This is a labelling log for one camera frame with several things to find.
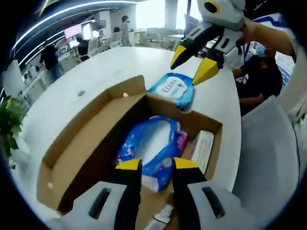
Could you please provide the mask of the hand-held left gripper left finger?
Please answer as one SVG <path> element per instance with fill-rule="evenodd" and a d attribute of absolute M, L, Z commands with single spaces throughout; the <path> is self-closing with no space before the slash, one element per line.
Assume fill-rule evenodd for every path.
<path fill-rule="evenodd" d="M 53 230 L 133 230 L 141 202 L 142 161 L 123 161 L 73 202 L 70 212 L 51 220 Z"/>

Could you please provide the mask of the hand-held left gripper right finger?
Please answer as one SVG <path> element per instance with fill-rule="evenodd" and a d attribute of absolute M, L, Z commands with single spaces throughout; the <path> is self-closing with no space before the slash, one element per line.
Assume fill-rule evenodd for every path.
<path fill-rule="evenodd" d="M 181 230 L 259 230 L 241 201 L 212 180 L 196 163 L 174 157 L 173 197 Z"/>

